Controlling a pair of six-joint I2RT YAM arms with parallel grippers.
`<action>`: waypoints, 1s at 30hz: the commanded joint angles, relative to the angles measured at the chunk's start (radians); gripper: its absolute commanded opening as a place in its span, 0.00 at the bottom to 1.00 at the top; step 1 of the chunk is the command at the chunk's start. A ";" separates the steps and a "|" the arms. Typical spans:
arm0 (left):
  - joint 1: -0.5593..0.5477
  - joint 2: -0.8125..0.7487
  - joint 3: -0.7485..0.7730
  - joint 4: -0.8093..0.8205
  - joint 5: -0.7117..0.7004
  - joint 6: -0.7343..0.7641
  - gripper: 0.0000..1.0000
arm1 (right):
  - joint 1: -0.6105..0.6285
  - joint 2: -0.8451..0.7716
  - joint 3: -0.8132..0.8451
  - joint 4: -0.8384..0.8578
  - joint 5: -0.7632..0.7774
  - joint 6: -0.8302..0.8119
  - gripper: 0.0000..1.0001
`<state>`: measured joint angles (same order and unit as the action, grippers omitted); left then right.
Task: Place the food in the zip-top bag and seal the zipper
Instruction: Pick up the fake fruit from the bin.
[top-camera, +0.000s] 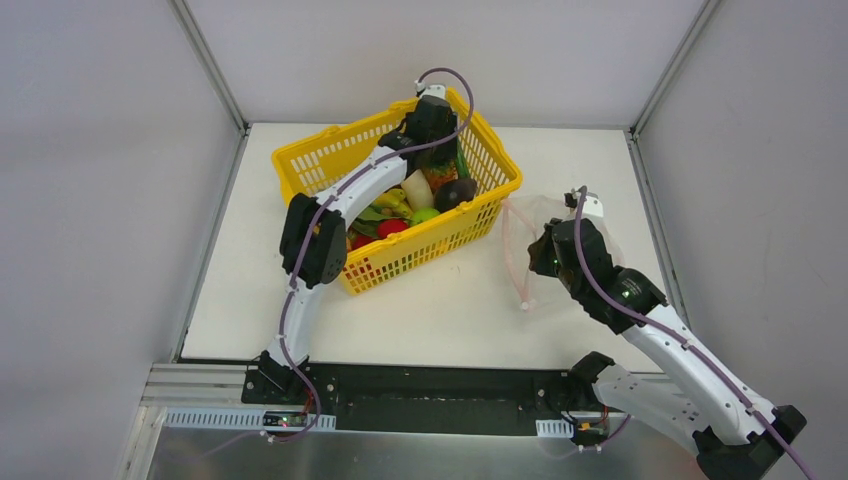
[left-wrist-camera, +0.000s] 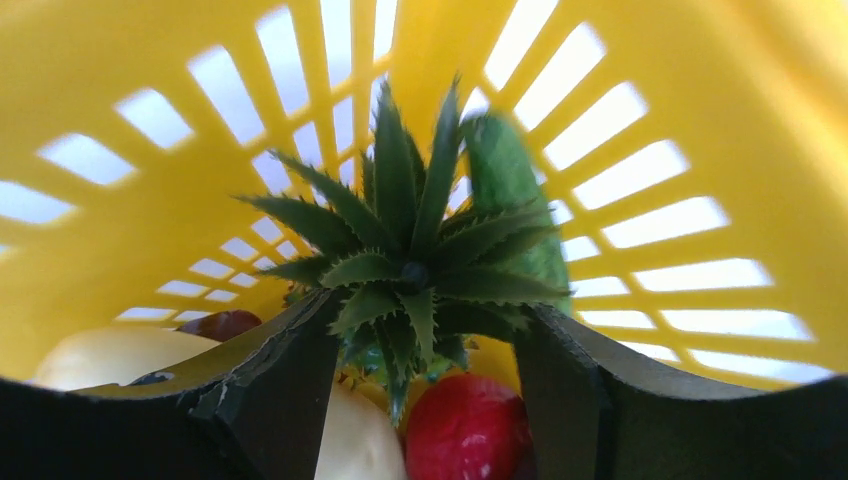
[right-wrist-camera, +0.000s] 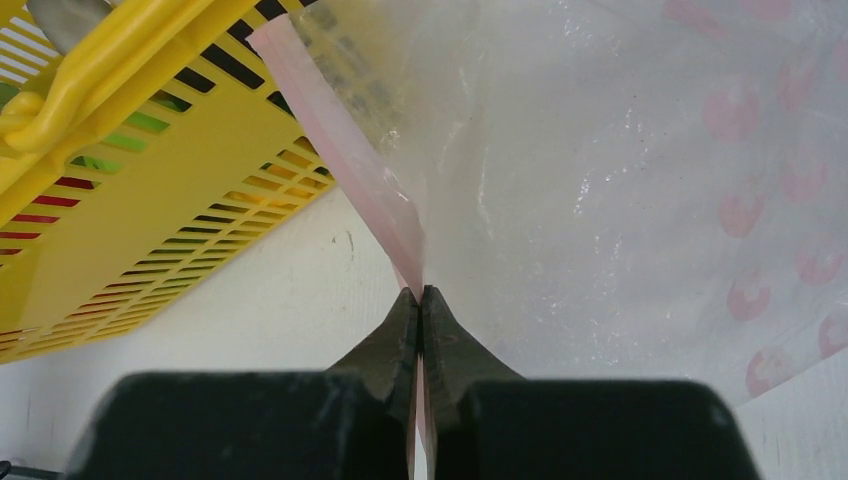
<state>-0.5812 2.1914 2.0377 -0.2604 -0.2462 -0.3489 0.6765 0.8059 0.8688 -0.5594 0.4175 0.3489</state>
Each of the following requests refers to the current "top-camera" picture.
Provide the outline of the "yellow banana bunch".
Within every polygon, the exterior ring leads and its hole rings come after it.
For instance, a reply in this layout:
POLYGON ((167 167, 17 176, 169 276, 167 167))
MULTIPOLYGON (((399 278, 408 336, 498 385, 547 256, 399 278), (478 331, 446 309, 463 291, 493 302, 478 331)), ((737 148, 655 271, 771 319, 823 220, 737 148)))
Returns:
POLYGON ((385 215, 396 218, 410 219, 413 214, 407 202, 406 193, 401 188, 392 188, 380 194, 371 206, 385 215))

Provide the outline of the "yellow plastic basket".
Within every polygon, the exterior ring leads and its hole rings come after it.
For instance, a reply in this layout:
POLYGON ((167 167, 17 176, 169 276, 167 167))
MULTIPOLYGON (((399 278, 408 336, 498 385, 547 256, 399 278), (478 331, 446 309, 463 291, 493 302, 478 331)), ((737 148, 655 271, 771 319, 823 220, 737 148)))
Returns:
POLYGON ((453 89, 277 149, 283 266, 359 294, 486 235, 522 174, 453 89))

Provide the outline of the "toy pineapple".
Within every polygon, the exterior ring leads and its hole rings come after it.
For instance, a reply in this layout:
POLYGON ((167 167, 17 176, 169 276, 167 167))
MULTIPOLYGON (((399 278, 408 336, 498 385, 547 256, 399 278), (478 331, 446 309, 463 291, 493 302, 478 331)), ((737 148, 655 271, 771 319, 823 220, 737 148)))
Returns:
POLYGON ((444 184, 458 178, 454 149, 433 148, 423 154, 420 170, 433 194, 444 184))

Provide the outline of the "white radish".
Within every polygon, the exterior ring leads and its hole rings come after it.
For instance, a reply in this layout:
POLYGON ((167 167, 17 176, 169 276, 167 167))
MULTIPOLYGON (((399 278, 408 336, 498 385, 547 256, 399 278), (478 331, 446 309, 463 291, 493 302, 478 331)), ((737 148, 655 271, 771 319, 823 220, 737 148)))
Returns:
POLYGON ((434 207, 434 196, 426 177, 420 170, 415 170, 402 183, 401 188, 406 194, 407 202, 413 211, 434 207))

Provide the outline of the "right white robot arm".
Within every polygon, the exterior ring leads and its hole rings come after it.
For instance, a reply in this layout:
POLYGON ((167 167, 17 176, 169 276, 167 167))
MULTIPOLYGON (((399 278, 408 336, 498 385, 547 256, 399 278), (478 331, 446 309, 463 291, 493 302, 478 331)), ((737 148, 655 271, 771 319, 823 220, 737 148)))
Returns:
POLYGON ((647 355, 679 390, 646 384, 591 352, 568 372, 573 405, 601 403, 637 418, 691 453, 709 479, 761 479, 784 455, 809 471, 791 446, 804 415, 735 376, 645 275, 614 264, 591 220, 551 219, 528 253, 531 271, 558 278, 592 319, 647 355))

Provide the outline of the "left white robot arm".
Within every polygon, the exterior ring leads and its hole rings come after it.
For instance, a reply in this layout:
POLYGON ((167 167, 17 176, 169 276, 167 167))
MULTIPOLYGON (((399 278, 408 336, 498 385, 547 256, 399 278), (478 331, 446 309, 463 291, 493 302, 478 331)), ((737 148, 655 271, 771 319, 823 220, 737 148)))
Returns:
POLYGON ((243 401, 319 401, 306 364, 325 289, 347 263, 350 224, 381 193, 417 170, 424 152, 454 142, 458 133, 458 116, 445 96, 423 93, 348 173, 318 193, 298 193, 290 200, 279 245, 289 277, 279 327, 246 373, 243 401))

